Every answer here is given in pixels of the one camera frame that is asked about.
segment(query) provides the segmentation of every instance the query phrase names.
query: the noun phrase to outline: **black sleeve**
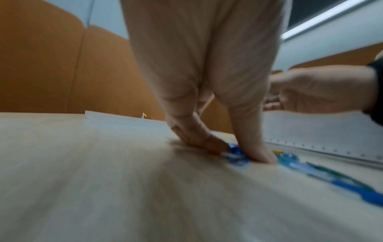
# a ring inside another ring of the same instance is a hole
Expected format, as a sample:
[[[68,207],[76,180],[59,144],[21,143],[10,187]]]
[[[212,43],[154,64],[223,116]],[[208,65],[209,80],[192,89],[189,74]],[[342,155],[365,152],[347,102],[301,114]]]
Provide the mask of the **black sleeve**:
[[[375,107],[368,113],[371,119],[376,123],[383,125],[383,57],[377,59],[373,63],[368,64],[375,69],[377,80],[378,80],[378,99]]]

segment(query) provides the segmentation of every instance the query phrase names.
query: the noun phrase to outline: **green object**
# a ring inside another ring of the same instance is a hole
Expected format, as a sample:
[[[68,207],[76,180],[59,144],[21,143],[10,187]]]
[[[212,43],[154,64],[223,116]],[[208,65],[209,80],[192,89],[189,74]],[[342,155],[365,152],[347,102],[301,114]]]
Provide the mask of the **green object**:
[[[319,171],[323,171],[323,172],[326,172],[327,174],[329,174],[330,176],[333,176],[334,179],[338,180],[338,181],[341,181],[341,182],[344,182],[344,183],[347,183],[347,184],[351,184],[351,185],[354,185],[354,186],[357,186],[357,187],[362,187],[362,188],[365,188],[365,189],[368,189],[368,190],[371,190],[371,191],[375,191],[374,188],[372,188],[371,186],[361,182],[361,181],[358,181],[352,177],[349,177],[345,174],[342,174],[340,172],[337,172],[337,171],[334,171],[334,170],[331,170],[329,168],[326,168],[324,166],[321,166],[321,165],[314,165],[312,163],[309,163],[307,162],[308,165],[312,166],[313,168],[315,168],[316,170],[319,170]]]

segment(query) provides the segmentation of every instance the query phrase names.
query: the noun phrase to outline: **hand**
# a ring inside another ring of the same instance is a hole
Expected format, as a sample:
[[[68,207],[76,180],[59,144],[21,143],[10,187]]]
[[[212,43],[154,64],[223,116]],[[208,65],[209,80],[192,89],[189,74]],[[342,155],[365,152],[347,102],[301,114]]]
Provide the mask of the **hand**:
[[[284,0],[121,3],[141,72],[179,138],[213,153],[229,150],[199,118],[215,95],[242,150],[255,161],[276,162],[262,141],[262,102]]]
[[[270,77],[264,111],[308,114],[368,111],[378,95],[376,73],[365,66],[326,66],[292,69]]]

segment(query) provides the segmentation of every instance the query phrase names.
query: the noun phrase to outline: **human hand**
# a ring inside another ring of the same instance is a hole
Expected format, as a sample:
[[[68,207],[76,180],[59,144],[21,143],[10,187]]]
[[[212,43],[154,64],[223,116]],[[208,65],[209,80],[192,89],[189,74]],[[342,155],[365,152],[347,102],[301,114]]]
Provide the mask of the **human hand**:
[[[325,66],[292,69],[270,76],[270,94],[263,110],[308,114],[368,111],[376,103],[374,69],[365,66]]]
[[[179,138],[213,153],[229,151],[199,118],[215,95],[228,108],[241,149],[255,161],[275,163],[262,139],[262,102],[284,0],[121,3],[141,72]]]

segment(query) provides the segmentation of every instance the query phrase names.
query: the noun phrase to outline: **table surface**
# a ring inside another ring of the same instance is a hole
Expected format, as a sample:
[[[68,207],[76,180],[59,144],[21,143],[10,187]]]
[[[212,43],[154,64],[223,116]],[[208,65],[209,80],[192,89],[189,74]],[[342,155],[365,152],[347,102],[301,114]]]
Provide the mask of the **table surface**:
[[[295,153],[383,191],[379,169]],[[160,121],[2,113],[0,157],[0,241],[383,241],[383,208],[284,167],[232,166]]]

